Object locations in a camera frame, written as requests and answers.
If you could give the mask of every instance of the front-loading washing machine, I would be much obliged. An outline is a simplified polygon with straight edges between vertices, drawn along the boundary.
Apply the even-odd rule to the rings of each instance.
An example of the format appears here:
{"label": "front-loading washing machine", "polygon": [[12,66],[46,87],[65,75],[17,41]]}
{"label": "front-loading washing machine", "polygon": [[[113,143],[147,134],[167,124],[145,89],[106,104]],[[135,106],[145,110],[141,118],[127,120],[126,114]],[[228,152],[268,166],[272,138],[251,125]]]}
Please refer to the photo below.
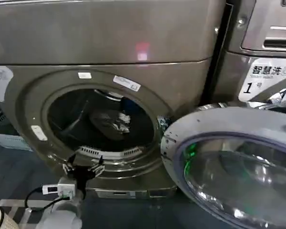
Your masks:
{"label": "front-loading washing machine", "polygon": [[161,137],[199,102],[224,6],[0,0],[0,107],[57,174],[102,157],[98,196],[167,196]]}
{"label": "front-loading washing machine", "polygon": [[219,39],[205,103],[286,100],[286,0],[228,0]]}

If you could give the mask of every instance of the washing machine drum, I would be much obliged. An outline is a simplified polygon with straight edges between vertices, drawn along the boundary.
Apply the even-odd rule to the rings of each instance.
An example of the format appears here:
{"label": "washing machine drum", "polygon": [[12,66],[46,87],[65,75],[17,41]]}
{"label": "washing machine drum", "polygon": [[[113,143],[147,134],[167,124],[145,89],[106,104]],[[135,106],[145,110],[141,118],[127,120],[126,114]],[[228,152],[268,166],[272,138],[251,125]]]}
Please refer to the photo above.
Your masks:
{"label": "washing machine drum", "polygon": [[286,228],[286,114],[194,112],[167,129],[161,153],[179,188],[213,216],[239,228]]}
{"label": "washing machine drum", "polygon": [[90,157],[126,159],[153,142],[153,124],[147,113],[132,100],[110,91],[68,92],[51,104],[48,121],[58,139]]}

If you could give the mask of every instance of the drum opening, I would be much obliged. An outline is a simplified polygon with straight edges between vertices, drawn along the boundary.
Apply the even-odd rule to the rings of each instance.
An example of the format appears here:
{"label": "drum opening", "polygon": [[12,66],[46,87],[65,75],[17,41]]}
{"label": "drum opening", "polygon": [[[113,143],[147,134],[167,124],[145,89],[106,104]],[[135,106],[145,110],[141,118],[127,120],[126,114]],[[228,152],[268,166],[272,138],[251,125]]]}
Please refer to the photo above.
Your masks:
{"label": "drum opening", "polygon": [[80,89],[57,98],[48,120],[54,135],[86,156],[126,159],[153,144],[149,115],[134,101],[110,91]]}

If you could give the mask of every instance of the washing machine top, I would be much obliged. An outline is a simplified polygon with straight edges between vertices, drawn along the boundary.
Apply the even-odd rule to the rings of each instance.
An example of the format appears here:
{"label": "washing machine top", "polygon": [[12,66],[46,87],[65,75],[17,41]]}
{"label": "washing machine top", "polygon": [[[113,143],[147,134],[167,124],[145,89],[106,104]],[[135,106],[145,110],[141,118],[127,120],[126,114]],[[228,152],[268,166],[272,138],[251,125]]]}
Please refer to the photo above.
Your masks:
{"label": "washing machine top", "polygon": [[213,216],[238,228],[286,228],[286,114],[273,104],[229,106],[173,123],[161,142],[164,165]]}
{"label": "washing machine top", "polygon": [[242,47],[286,52],[286,0],[257,0]]}
{"label": "washing machine top", "polygon": [[0,64],[200,62],[212,57],[224,6],[224,0],[0,0]]}
{"label": "washing machine top", "polygon": [[286,0],[228,1],[227,49],[247,55],[286,57]]}

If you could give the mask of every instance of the door glass window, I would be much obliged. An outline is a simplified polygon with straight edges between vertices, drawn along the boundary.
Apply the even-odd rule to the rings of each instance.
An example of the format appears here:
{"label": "door glass window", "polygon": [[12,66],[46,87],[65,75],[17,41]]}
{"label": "door glass window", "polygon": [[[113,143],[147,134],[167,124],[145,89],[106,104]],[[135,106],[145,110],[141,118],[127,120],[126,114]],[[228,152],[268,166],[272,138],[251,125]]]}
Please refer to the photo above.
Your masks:
{"label": "door glass window", "polygon": [[189,144],[184,179],[196,198],[224,218],[255,228],[286,228],[286,151],[243,138]]}

